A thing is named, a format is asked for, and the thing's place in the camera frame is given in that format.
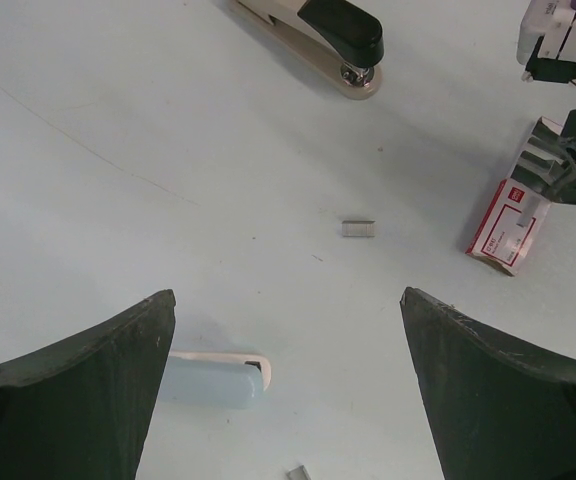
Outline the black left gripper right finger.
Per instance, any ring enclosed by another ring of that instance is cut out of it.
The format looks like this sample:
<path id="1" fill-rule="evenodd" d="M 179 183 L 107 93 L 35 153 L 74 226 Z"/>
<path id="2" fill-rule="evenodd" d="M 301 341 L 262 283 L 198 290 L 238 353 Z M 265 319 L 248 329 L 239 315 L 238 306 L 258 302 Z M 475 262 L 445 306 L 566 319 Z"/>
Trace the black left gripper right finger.
<path id="1" fill-rule="evenodd" d="M 447 479 L 576 479 L 576 359 L 408 287 L 405 334 Z"/>

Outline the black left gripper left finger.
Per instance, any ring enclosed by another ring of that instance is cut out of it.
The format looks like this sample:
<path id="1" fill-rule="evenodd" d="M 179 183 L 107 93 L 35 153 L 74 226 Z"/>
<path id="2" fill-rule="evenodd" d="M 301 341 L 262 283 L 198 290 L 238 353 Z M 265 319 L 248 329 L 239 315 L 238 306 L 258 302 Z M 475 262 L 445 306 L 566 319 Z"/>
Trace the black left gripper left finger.
<path id="1" fill-rule="evenodd" d="M 133 479 L 175 330 L 159 291 L 0 363 L 0 479 Z"/>

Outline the red white staple box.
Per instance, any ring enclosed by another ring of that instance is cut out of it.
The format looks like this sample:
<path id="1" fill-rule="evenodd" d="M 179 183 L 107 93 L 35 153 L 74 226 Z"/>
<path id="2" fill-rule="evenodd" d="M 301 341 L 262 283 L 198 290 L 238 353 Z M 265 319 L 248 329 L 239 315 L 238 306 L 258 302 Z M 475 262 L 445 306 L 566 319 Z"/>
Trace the red white staple box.
<path id="1" fill-rule="evenodd" d="M 465 254 L 509 276 L 518 273 L 552 205 L 548 190 L 568 165 L 562 126 L 540 117 L 499 183 Z"/>

